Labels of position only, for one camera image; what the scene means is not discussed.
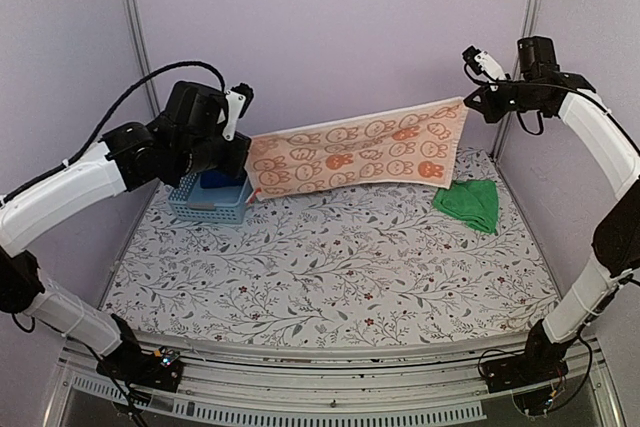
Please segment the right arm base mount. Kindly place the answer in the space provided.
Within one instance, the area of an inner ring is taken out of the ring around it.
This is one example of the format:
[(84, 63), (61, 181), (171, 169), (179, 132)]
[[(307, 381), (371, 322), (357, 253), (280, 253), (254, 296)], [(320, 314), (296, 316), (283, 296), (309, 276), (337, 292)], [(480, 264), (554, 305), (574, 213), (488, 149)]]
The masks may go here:
[(482, 360), (479, 374), (490, 393), (559, 380), (568, 373), (565, 356), (575, 341), (576, 337), (563, 343), (552, 342), (543, 322), (538, 321), (530, 330), (522, 353)]

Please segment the orange rabbit print towel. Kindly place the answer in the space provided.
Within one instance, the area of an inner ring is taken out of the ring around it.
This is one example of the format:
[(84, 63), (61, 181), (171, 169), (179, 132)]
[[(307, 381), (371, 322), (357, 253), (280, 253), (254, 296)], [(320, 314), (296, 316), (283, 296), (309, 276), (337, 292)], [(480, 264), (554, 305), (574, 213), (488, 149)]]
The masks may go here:
[(455, 97), (262, 134), (246, 172), (260, 200), (371, 183), (447, 188), (467, 115)]

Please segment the green microfibre towel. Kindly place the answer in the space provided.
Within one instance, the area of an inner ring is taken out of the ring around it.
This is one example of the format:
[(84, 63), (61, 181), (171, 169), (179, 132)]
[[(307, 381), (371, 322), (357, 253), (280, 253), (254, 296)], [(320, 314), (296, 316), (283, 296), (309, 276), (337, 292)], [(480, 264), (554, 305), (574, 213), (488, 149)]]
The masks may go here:
[(497, 232), (499, 197), (492, 180), (454, 181), (448, 189), (437, 191), (432, 206), (473, 230)]

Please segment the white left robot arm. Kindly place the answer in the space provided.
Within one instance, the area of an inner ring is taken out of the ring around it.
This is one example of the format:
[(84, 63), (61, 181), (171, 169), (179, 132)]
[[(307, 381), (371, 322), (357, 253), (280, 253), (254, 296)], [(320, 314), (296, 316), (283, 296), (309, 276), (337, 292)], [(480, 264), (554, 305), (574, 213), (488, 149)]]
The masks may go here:
[(83, 210), (159, 180), (178, 187), (190, 174), (239, 177), (251, 140), (237, 130), (254, 98), (241, 83), (226, 91), (179, 81), (165, 109), (147, 124), (125, 123), (90, 143), (76, 160), (1, 200), (1, 310), (40, 320), (102, 357), (128, 381), (148, 359), (127, 325), (90, 306), (39, 268), (31, 244)]

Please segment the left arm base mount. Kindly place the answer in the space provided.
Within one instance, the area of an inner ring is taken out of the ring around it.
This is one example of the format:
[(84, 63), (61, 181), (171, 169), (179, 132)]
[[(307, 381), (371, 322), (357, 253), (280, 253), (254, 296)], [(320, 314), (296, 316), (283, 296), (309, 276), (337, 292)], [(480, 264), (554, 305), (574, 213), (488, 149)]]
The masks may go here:
[(176, 393), (182, 378), (184, 364), (178, 351), (159, 347), (145, 353), (127, 322), (111, 315), (120, 334), (121, 343), (109, 355), (98, 361), (98, 374), (130, 384)]

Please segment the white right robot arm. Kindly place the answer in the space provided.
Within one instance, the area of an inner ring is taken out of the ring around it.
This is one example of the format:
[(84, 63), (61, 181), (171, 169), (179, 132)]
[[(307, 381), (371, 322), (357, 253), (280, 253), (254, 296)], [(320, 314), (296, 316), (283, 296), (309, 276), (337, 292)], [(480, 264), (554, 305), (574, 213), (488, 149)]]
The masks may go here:
[(518, 78), (486, 51), (470, 46), (463, 52), (464, 70), (477, 87), (465, 105), (489, 124), (535, 114), (541, 150), (506, 146), (496, 157), (527, 213), (541, 208), (553, 232), (572, 220), (594, 219), (594, 209), (604, 215), (580, 275), (531, 328), (528, 353), (518, 359), (517, 374), (537, 383), (554, 369), (554, 352), (568, 348), (639, 267), (639, 148), (596, 88), (583, 75), (562, 71), (551, 39), (521, 38), (517, 48)]

